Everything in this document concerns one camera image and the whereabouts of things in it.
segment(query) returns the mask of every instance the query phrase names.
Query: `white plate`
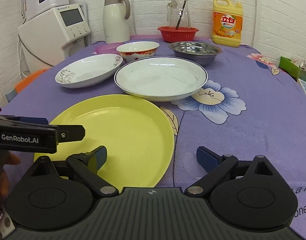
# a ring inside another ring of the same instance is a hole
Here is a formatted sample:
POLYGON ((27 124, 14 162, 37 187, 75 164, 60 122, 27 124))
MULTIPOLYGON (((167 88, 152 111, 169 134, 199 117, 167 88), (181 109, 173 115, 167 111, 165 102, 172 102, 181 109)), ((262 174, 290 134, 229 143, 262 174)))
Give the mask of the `white plate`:
POLYGON ((175 57, 139 59, 121 67, 115 83, 127 94, 149 101, 171 101, 196 93, 208 75, 200 65, 175 57))
POLYGON ((89 87, 112 76, 123 62, 116 54, 100 54, 82 58, 61 69, 55 81, 66 88, 89 87))

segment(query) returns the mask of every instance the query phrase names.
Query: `glass pitcher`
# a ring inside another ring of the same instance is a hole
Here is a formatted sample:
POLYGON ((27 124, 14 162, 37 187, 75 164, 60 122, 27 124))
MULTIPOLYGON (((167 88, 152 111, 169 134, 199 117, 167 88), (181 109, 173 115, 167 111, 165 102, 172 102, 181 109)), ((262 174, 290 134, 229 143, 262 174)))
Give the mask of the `glass pitcher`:
POLYGON ((188 0, 171 0, 167 5, 167 22, 169 26, 176 28, 179 19, 181 19, 179 27, 191 28, 188 0))

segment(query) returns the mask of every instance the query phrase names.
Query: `dish soap bottle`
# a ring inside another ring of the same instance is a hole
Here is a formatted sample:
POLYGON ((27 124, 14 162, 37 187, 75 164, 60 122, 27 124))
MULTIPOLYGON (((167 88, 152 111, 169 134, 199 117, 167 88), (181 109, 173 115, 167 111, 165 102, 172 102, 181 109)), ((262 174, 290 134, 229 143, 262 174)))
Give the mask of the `dish soap bottle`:
POLYGON ((238 47, 243 25, 243 5, 240 0, 214 0, 212 40, 216 44, 238 47))

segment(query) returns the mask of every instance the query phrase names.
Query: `finger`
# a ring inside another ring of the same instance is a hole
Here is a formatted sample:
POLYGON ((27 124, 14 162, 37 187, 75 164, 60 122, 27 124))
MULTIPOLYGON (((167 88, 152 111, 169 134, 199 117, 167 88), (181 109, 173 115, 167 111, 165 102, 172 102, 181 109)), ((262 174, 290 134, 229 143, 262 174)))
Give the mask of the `finger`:
POLYGON ((5 164, 9 164, 9 165, 17 165, 21 163, 21 159, 14 155, 13 153, 10 153, 9 158, 6 160, 5 164))
POLYGON ((5 170, 3 169, 0 174, 0 193, 3 197, 7 197, 7 194, 9 193, 9 188, 10 182, 5 170))

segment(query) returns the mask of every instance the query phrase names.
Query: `table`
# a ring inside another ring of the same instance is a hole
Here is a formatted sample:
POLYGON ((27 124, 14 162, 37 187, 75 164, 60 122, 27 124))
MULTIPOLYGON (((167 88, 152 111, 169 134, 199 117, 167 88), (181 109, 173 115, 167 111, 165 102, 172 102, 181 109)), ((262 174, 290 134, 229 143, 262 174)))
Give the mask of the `table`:
MULTIPOLYGON (((160 43, 156 56, 173 56, 161 39, 143 40, 160 43)), ((212 43, 206 38, 197 40, 212 43)), ((82 89, 63 88, 54 80, 61 68, 93 55, 98 45, 82 49, 45 72, 4 107, 1 114, 45 117, 51 121, 80 101, 121 94, 113 77, 82 89)), ((254 48, 219 47, 222 54, 206 68, 209 81, 204 89, 205 94, 213 95, 212 99, 189 97, 155 103, 175 114, 179 123, 175 127, 173 160, 157 186, 186 188, 204 176, 205 171, 196 162, 199 146, 219 155, 233 154, 240 160, 265 155, 296 192, 299 209, 291 227, 306 238, 306 95, 288 74, 275 69, 254 48)), ((33 154, 17 154, 22 164, 6 167, 12 185, 33 162, 33 154)))

